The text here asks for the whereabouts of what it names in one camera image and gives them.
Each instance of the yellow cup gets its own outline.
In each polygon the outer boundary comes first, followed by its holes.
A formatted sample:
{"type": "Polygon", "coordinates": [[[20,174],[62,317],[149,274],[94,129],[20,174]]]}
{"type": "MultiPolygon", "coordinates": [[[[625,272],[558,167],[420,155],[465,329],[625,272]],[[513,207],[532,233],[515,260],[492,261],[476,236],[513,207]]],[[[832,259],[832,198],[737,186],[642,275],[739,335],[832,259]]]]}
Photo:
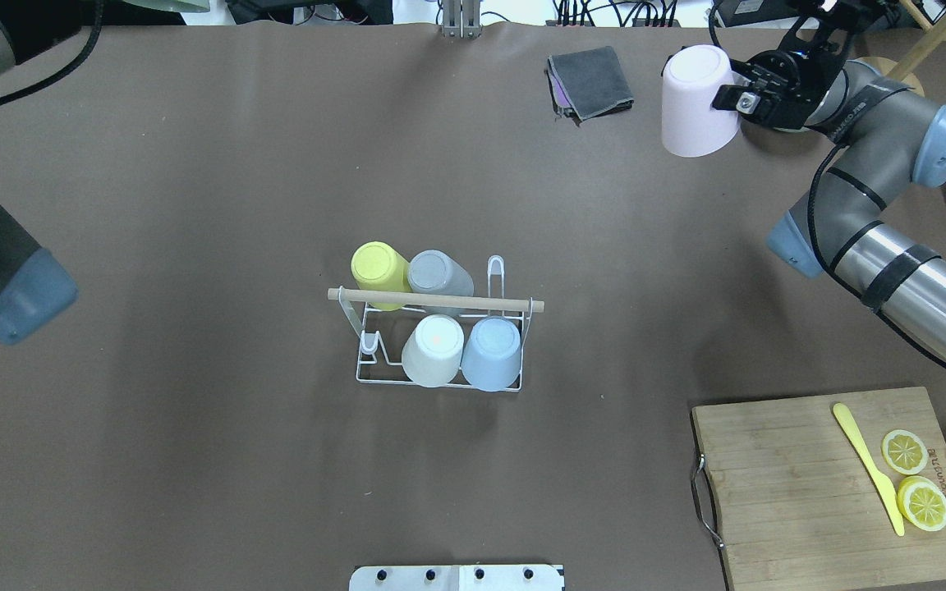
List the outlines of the yellow cup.
{"type": "MultiPolygon", "coordinates": [[[[384,242],[368,242],[353,252],[352,276],[360,289],[369,291],[410,292],[411,286],[406,281],[408,262],[399,252],[384,242]]],[[[375,304],[382,311],[398,310],[402,304],[375,304]]]]}

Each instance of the metal bracket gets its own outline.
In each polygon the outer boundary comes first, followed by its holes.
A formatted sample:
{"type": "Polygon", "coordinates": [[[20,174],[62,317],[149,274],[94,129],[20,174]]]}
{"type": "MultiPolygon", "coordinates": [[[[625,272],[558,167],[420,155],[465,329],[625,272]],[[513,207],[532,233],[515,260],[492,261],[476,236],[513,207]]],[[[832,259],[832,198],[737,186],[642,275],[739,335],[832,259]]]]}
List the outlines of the metal bracket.
{"type": "Polygon", "coordinates": [[[562,565],[361,567],[349,591],[564,591],[562,565]]]}
{"type": "Polygon", "coordinates": [[[480,37],[480,0],[443,0],[440,34],[444,37],[480,37]]]}

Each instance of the yellow lemon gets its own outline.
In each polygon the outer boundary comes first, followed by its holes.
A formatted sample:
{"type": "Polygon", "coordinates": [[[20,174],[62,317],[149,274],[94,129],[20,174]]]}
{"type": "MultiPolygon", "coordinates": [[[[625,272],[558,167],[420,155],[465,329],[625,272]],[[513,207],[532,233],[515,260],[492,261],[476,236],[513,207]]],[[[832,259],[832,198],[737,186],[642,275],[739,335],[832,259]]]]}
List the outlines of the yellow lemon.
{"type": "Polygon", "coordinates": [[[912,525],[926,531],[946,526],[946,498],[932,480],[907,476],[897,489],[897,505],[912,525]]]}
{"type": "Polygon", "coordinates": [[[926,445],[910,431],[889,431],[882,438],[882,457],[900,474],[919,474],[926,467],[926,445]]]}

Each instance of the yellow knife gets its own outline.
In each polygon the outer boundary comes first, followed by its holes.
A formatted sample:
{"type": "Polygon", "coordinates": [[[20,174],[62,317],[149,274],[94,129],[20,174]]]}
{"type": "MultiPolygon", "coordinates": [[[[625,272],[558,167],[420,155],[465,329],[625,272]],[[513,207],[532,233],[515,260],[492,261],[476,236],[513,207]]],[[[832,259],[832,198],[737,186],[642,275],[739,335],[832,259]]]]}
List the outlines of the yellow knife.
{"type": "Polygon", "coordinates": [[[875,461],[871,459],[864,437],[860,434],[860,427],[856,426],[856,421],[852,418],[849,407],[837,403],[834,404],[834,407],[831,407],[830,411],[834,412],[834,418],[838,420],[838,426],[841,426],[842,431],[845,431],[845,437],[849,438],[849,442],[852,443],[853,449],[856,449],[860,461],[863,461],[864,468],[867,468],[867,474],[875,483],[879,497],[882,497],[882,503],[885,505],[885,511],[889,513],[889,520],[893,523],[893,530],[896,530],[897,535],[904,535],[904,517],[897,509],[897,489],[893,487],[893,480],[882,474],[878,466],[875,466],[875,461]]]}

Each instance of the blue joint cap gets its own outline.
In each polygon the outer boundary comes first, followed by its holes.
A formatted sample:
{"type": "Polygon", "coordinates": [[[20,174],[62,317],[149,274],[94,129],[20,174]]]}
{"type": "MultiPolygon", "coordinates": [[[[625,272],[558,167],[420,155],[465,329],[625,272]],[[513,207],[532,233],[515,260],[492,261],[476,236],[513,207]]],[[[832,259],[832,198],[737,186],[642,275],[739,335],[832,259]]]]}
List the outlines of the blue joint cap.
{"type": "Polygon", "coordinates": [[[936,111],[915,160],[912,182],[939,187],[946,181],[946,105],[936,111]]]}
{"type": "Polygon", "coordinates": [[[765,239],[765,244],[777,257],[798,269],[798,272],[805,277],[812,279],[823,272],[823,267],[815,259],[815,254],[812,254],[812,246],[798,229],[798,224],[791,212],[785,213],[773,226],[773,231],[769,232],[769,238],[765,239]]]}
{"type": "Polygon", "coordinates": [[[49,250],[36,250],[0,293],[0,343],[20,343],[71,306],[78,295],[75,281],[49,250]]]}

